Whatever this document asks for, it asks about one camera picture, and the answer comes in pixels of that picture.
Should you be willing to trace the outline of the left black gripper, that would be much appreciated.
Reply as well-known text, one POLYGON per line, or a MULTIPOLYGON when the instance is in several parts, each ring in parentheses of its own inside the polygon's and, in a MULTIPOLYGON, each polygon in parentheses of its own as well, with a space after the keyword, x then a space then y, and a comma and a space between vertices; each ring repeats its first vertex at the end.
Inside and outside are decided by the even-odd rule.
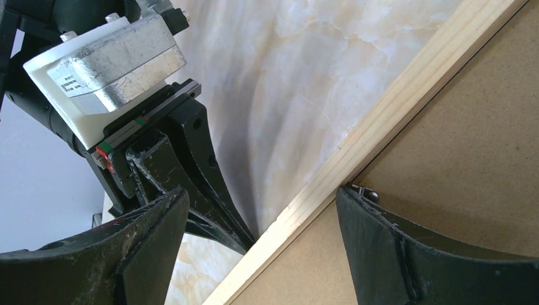
POLYGON ((2 1, 1 93, 92 167, 120 217, 174 188, 179 113, 196 81, 174 37, 189 27, 170 1, 2 1))

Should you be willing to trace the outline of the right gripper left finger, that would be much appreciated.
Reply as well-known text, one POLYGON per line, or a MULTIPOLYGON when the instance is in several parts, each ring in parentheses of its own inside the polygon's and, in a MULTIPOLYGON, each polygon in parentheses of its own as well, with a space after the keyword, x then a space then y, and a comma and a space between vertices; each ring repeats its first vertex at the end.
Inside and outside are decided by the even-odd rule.
POLYGON ((163 304, 188 209, 177 188, 75 236, 1 254, 1 303, 163 304))

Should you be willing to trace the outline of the wooden picture frame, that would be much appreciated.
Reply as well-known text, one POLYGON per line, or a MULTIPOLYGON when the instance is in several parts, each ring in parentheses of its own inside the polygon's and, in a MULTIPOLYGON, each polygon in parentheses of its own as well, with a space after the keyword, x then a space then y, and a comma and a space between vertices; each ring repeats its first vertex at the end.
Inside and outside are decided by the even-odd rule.
POLYGON ((462 2, 206 303, 232 303, 524 5, 462 2))

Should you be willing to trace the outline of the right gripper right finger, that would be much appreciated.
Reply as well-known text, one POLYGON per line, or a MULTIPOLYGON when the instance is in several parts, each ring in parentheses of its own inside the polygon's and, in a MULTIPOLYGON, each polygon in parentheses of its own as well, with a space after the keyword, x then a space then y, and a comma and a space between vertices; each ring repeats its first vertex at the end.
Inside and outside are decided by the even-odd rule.
POLYGON ((359 304, 538 303, 536 258, 436 233, 365 187, 340 187, 336 208, 359 304))

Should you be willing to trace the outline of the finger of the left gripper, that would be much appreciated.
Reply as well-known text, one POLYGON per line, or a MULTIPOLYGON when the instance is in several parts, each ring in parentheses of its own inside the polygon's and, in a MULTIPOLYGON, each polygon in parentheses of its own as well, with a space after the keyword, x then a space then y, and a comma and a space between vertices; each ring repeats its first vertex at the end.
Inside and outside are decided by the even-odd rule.
POLYGON ((190 207, 186 232, 237 252, 255 238, 236 209, 216 160, 207 110, 193 97, 177 97, 168 114, 168 135, 187 177, 190 207))
POLYGON ((126 150, 126 159, 139 184, 140 197, 143 200, 151 199, 150 191, 156 191, 157 197, 161 198, 180 188, 188 194, 190 207, 189 193, 183 185, 187 175, 166 133, 159 130, 149 130, 143 133, 142 137, 126 150))

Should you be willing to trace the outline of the brown frame backing board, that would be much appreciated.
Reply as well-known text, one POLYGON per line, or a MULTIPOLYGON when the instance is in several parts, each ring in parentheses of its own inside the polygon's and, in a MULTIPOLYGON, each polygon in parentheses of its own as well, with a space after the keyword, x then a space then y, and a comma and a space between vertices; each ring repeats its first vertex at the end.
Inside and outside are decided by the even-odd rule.
MULTIPOLYGON (((528 1, 354 182, 440 234, 538 257, 538 1, 528 1)), ((358 304, 335 202, 231 304, 358 304)))

